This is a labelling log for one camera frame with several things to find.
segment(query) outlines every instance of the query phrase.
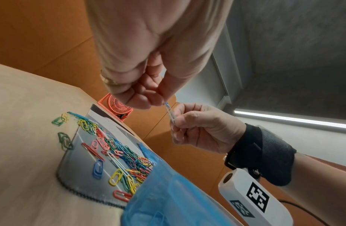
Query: black cable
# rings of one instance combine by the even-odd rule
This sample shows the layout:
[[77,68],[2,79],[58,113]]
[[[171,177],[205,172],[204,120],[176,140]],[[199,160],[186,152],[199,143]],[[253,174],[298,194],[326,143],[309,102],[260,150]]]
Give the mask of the black cable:
[[312,212],[310,212],[309,210],[306,210],[305,208],[303,208],[303,207],[301,207],[301,206],[299,206],[299,205],[297,205],[297,204],[294,204],[294,203],[292,203],[292,202],[290,202],[290,201],[286,201],[286,200],[279,200],[279,201],[280,201],[280,203],[287,203],[287,204],[290,204],[290,205],[292,205],[292,206],[294,206],[294,207],[297,207],[297,208],[299,208],[299,209],[305,211],[306,213],[308,213],[308,214],[311,215],[312,217],[316,218],[319,222],[321,222],[321,223],[324,224],[325,226],[330,226],[330,225],[327,224],[324,220],[320,219],[319,217],[317,217],[316,215],[314,215],[314,214],[313,214]]

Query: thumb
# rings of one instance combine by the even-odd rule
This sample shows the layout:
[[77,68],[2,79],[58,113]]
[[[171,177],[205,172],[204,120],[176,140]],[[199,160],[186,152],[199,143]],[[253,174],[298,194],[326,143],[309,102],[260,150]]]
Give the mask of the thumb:
[[218,117],[214,111],[189,111],[174,120],[179,128],[207,127],[212,128],[217,124]]

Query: led light strip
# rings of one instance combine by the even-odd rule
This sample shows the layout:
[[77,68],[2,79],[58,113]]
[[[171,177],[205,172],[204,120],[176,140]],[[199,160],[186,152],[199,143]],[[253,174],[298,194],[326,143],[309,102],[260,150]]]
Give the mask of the led light strip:
[[251,115],[251,116],[257,116],[257,117],[263,117],[263,118],[280,119],[280,120],[286,120],[286,121],[292,121],[292,122],[302,122],[302,123],[315,124],[315,125],[326,125],[326,126],[346,129],[346,124],[335,123],[335,122],[324,122],[324,121],[309,120],[309,119],[302,119],[302,118],[291,118],[291,117],[277,116],[277,115],[266,115],[266,114],[252,113],[252,112],[245,112],[245,111],[234,111],[234,113],[235,114],[241,114],[241,115]]

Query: hand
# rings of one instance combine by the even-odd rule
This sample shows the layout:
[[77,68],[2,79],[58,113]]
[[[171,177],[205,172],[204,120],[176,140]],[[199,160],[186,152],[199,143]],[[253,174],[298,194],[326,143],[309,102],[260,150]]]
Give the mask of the hand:
[[179,104],[174,114],[170,128],[175,144],[190,144],[218,154],[228,153],[246,130],[234,116],[205,104]]
[[134,108],[162,105],[204,68],[232,1],[86,0],[109,92]]

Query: forearm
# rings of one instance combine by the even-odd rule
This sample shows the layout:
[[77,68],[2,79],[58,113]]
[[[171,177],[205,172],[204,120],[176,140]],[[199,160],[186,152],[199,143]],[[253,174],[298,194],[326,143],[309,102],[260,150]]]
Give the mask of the forearm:
[[292,181],[281,189],[328,224],[346,226],[345,171],[296,153]]

